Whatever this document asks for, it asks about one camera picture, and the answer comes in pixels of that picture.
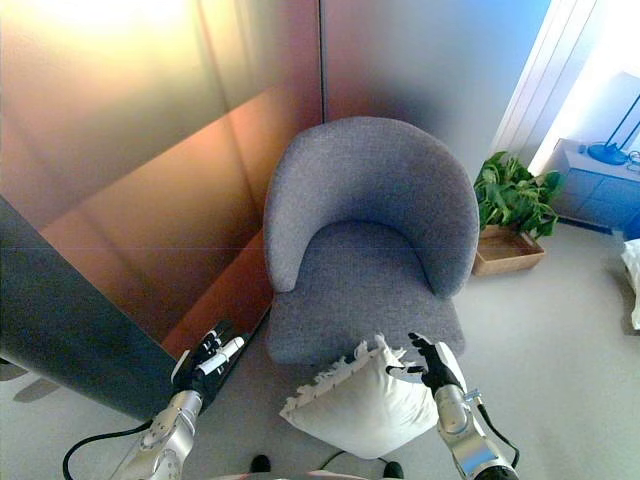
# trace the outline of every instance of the gray floor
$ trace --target gray floor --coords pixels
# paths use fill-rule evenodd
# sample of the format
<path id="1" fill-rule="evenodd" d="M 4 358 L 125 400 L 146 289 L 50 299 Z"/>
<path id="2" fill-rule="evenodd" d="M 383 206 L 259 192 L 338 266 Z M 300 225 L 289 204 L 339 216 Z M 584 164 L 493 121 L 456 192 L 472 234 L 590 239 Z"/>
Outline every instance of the gray floor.
<path id="1" fill-rule="evenodd" d="M 640 336 L 629 326 L 634 297 L 621 241 L 560 225 L 542 243 L 548 256 L 534 270 L 474 277 L 456 298 L 467 382 L 521 447 L 521 478 L 638 478 Z M 256 453 L 272 458 L 275 473 L 304 471 L 336 451 L 277 415 L 308 372 L 276 368 L 263 336 L 264 329 L 200 417 L 185 479 L 243 471 Z M 62 478 L 59 464 L 75 440 L 135 424 L 64 388 L 38 398 L 52 388 L 46 383 L 25 394 L 36 380 L 0 383 L 2 479 Z M 108 478 L 128 442 L 82 450 L 72 465 L 77 479 Z M 458 478 L 435 431 L 387 457 L 407 478 Z M 342 456 L 330 468 L 376 478 L 382 463 Z"/>

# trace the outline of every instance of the wooden tray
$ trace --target wooden tray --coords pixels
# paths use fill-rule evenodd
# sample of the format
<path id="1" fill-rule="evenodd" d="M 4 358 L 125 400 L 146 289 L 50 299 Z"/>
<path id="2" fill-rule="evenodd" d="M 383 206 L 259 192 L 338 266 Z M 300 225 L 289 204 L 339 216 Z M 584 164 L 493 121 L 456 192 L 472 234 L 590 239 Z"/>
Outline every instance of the wooden tray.
<path id="1" fill-rule="evenodd" d="M 544 255 L 544 249 L 528 234 L 489 225 L 480 234 L 473 273 L 495 275 L 532 268 Z"/>

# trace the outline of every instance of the chair backrest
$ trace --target chair backrest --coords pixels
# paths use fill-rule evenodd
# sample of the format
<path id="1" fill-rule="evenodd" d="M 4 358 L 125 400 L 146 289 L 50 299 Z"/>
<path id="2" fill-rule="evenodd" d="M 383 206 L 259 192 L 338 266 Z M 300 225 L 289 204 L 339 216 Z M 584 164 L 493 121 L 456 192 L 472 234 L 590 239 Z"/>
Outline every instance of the chair backrest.
<path id="1" fill-rule="evenodd" d="M 294 289 L 311 238 L 331 223 L 376 222 L 416 250 L 434 293 L 467 280 L 478 241 L 473 187 L 447 148 L 398 120 L 353 117 L 299 134 L 267 195 L 267 270 L 276 292 Z"/>

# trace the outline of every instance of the chair seat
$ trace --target chair seat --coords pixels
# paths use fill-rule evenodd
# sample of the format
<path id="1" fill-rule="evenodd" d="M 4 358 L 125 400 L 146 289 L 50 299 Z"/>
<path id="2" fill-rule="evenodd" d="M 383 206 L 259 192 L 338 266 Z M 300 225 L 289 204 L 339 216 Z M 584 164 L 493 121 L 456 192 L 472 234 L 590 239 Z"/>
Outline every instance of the chair seat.
<path id="1" fill-rule="evenodd" d="M 312 238 L 295 288 L 276 294 L 268 348 L 276 363 L 326 365 L 382 332 L 415 360 L 412 331 L 464 350 L 453 303 L 432 293 L 407 239 L 384 225 L 340 222 Z"/>

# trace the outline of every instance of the black shoe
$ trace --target black shoe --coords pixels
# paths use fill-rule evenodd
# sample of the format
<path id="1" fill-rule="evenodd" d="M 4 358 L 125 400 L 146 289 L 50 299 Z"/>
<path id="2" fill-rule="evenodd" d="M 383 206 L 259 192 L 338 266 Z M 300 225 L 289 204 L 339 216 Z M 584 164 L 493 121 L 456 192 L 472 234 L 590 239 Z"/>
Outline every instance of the black shoe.
<path id="1" fill-rule="evenodd" d="M 404 478 L 404 472 L 398 462 L 389 462 L 384 467 L 384 478 Z"/>
<path id="2" fill-rule="evenodd" d="M 249 473 L 262 473 L 271 471 L 271 462 L 266 455 L 258 455 L 251 460 L 251 467 Z"/>

